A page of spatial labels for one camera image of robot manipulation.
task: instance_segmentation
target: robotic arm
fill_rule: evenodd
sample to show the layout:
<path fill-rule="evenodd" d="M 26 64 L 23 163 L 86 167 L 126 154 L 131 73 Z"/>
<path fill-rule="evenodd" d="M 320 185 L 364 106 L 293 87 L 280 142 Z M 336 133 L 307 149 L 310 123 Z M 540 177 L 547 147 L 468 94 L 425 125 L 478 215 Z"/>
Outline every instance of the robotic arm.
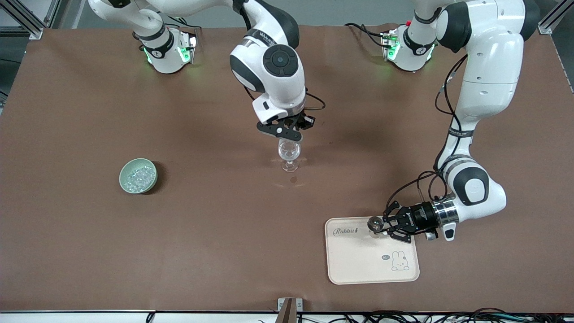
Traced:
<path fill-rule="evenodd" d="M 231 52 L 231 70 L 251 91 L 262 93 L 253 101 L 264 134 L 300 142 L 299 130 L 315 119 L 304 113 L 305 75 L 294 50 L 299 44 L 297 22 L 288 13 L 263 0 L 88 0 L 102 19 L 133 29 L 148 61 L 161 73 L 174 73 L 190 63 L 195 38 L 167 28 L 161 17 L 145 9 L 152 5 L 166 14 L 190 16 L 213 6 L 228 6 L 245 14 L 253 28 Z"/>
<path fill-rule="evenodd" d="M 435 161 L 435 171 L 451 190 L 437 201 L 401 206 L 394 201 L 383 218 L 373 217 L 369 228 L 410 242 L 425 233 L 447 241 L 455 238 L 458 222 L 497 213 L 506 206 L 506 194 L 470 155 L 478 121 L 508 107 L 514 95 L 524 40 L 537 26 L 540 11 L 523 0 L 474 0 L 446 6 L 436 22 L 439 43 L 454 52 L 465 48 L 468 63 L 460 98 L 446 142 Z"/>

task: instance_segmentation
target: white robot link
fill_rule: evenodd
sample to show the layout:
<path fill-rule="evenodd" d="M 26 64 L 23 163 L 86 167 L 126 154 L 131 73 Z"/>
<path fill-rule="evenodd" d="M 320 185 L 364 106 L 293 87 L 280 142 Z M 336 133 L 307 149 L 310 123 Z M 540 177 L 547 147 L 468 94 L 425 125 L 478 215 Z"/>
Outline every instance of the white robot link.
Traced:
<path fill-rule="evenodd" d="M 540 19 L 533 0 L 474 0 L 439 9 L 434 12 L 440 14 L 433 14 L 439 43 L 453 52 L 464 48 L 468 55 L 459 101 L 434 164 L 451 192 L 408 207 L 394 201 L 382 218 L 369 220 L 375 233 L 387 233 L 407 243 L 420 233 L 434 240 L 438 228 L 447 241 L 452 241 L 458 222 L 489 216 L 506 206 L 504 189 L 471 157 L 469 148 L 477 123 L 500 113 L 512 100 L 524 41 L 534 33 Z M 390 216 L 393 210 L 398 211 Z"/>
<path fill-rule="evenodd" d="M 100 18 L 132 28 L 148 61 L 160 73 L 179 71 L 191 62 L 195 38 L 165 26 L 152 6 L 167 15 L 186 17 L 214 6 L 228 6 L 243 16 L 250 28 L 231 52 L 231 71 L 251 91 L 257 129 L 270 136 L 301 142 L 299 130 L 313 127 L 307 116 L 305 74 L 299 55 L 299 27 L 285 11 L 263 0 L 88 0 Z"/>

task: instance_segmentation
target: gray floor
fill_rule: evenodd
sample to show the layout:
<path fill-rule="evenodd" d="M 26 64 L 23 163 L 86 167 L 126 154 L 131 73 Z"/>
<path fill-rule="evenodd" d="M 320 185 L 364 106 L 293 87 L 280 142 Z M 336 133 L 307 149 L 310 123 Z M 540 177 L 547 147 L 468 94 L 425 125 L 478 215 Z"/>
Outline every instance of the gray floor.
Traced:
<path fill-rule="evenodd" d="M 406 0 L 267 0 L 289 12 L 301 25 L 343 25 L 357 22 L 380 25 L 387 22 L 404 23 L 412 18 L 413 5 Z M 545 15 L 556 3 L 536 0 Z M 65 0 L 58 14 L 60 28 L 124 28 L 100 19 L 86 0 Z M 213 7 L 187 17 L 188 23 L 205 28 L 243 27 L 239 15 L 227 7 Z M 574 79 L 574 9 L 563 18 L 552 34 L 565 72 Z M 0 37 L 0 58 L 21 61 L 28 39 Z M 18 71 L 18 64 L 0 60 L 0 90 L 9 94 Z"/>

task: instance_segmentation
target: bowl of ice cubes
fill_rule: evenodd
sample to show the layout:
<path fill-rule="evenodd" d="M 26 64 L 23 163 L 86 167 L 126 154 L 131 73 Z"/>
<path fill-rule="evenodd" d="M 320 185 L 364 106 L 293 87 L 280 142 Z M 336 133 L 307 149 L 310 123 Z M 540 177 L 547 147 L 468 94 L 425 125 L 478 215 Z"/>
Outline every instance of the bowl of ice cubes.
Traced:
<path fill-rule="evenodd" d="M 148 159 L 136 158 L 119 172 L 119 185 L 130 194 L 141 194 L 152 189 L 157 182 L 157 170 Z"/>

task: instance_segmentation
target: brown tabletop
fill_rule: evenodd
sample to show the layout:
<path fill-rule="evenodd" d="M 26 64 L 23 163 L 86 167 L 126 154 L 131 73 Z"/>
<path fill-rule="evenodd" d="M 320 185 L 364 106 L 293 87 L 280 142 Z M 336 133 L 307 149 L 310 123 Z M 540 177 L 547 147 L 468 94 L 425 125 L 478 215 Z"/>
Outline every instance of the brown tabletop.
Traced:
<path fill-rule="evenodd" d="M 307 310 L 574 311 L 574 97 L 549 36 L 526 43 L 514 100 L 472 146 L 508 206 L 453 242 L 417 237 L 415 282 L 337 286 L 326 220 L 381 214 L 431 168 L 449 125 L 433 101 L 463 53 L 438 48 L 413 74 L 357 30 L 301 27 L 307 86 L 327 108 L 310 113 L 289 174 L 228 65 L 244 33 L 204 29 L 197 65 L 173 75 L 130 30 L 30 42 L 0 117 L 0 309 L 266 310 L 303 297 Z M 158 165 L 151 194 L 118 184 L 136 157 Z M 418 201 L 414 188 L 399 198 Z"/>

